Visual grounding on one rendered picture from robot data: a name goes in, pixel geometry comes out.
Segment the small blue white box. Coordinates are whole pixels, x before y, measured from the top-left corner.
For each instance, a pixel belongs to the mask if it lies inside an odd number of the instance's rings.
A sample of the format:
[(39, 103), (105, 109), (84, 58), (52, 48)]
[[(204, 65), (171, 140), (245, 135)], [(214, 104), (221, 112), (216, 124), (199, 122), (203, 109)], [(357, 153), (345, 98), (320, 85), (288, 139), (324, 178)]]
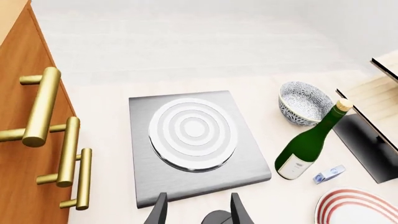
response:
[(322, 171), (322, 172), (318, 173), (317, 175), (315, 175), (315, 177), (313, 178), (313, 182), (315, 184), (320, 184), (322, 182), (326, 182), (330, 179), (334, 179), (335, 177), (338, 177), (345, 170), (346, 170), (346, 168), (343, 165), (336, 166), (331, 169), (327, 169), (327, 170)]

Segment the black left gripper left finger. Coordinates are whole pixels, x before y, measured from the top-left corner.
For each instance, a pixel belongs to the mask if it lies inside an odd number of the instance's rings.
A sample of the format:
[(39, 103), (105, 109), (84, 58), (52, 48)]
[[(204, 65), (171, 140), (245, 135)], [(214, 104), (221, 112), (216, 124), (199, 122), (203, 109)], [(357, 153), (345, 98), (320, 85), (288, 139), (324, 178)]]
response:
[(167, 193), (162, 192), (159, 194), (157, 201), (145, 220), (144, 224), (165, 224), (168, 210)]

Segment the pale wooden rack black inside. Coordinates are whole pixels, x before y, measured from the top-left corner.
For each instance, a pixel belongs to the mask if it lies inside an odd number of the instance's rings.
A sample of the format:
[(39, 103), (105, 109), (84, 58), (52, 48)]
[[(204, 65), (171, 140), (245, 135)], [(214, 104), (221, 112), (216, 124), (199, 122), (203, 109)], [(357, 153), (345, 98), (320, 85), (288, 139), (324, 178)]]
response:
[(355, 114), (333, 129), (378, 183), (398, 179), (398, 49), (374, 57), (382, 73), (350, 89), (336, 89), (350, 100)]

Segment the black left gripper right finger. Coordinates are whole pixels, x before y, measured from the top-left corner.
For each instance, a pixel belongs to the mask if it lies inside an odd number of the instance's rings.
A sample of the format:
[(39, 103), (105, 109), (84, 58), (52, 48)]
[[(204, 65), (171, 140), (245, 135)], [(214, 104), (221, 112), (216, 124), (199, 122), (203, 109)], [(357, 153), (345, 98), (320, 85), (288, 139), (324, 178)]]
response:
[(231, 194), (230, 209), (233, 224), (254, 224), (247, 213), (239, 194)]

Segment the flat stove plate with rings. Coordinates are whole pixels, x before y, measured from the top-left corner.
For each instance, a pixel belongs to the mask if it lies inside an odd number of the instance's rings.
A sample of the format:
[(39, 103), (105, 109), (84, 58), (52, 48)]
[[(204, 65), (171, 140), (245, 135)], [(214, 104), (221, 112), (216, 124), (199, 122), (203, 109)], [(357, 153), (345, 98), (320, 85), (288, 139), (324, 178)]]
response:
[(129, 99), (138, 208), (272, 177), (229, 91)]

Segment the green wine bottle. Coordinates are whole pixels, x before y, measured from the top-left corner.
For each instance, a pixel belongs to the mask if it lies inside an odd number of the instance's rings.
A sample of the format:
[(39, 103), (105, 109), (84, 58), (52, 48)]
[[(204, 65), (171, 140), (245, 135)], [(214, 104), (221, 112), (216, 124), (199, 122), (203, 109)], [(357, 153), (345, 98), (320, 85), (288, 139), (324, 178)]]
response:
[(294, 137), (274, 162), (277, 173), (287, 180), (300, 177), (318, 159), (327, 135), (351, 108), (352, 102), (341, 98), (316, 126)]

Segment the white plate with red rings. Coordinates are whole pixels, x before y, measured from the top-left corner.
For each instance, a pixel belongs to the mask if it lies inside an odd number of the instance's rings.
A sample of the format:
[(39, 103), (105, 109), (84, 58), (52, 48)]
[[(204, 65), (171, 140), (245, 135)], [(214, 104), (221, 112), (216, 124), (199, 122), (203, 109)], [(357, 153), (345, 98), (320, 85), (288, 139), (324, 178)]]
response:
[(365, 190), (337, 188), (318, 200), (314, 224), (398, 224), (398, 207)]

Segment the wooden cabinet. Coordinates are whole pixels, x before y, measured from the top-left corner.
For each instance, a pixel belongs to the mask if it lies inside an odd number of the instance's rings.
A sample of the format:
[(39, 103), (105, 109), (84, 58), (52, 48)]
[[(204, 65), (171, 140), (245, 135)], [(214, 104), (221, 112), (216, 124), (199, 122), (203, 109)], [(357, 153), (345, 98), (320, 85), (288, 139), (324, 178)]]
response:
[[(21, 76), (39, 75), (55, 63), (31, 0), (0, 0), (0, 131), (26, 127), (37, 85)], [(58, 171), (64, 132), (50, 133), (42, 147), (0, 142), (0, 224), (67, 224), (71, 188), (38, 185), (40, 175)]]

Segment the blue patterned bowl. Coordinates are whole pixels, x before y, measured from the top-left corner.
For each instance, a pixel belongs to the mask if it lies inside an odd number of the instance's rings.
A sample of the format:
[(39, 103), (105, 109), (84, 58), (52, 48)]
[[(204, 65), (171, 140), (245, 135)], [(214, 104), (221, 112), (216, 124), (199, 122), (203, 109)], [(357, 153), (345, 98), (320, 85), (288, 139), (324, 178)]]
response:
[(286, 82), (279, 90), (279, 109), (290, 123), (317, 125), (335, 105), (317, 87), (304, 82)]

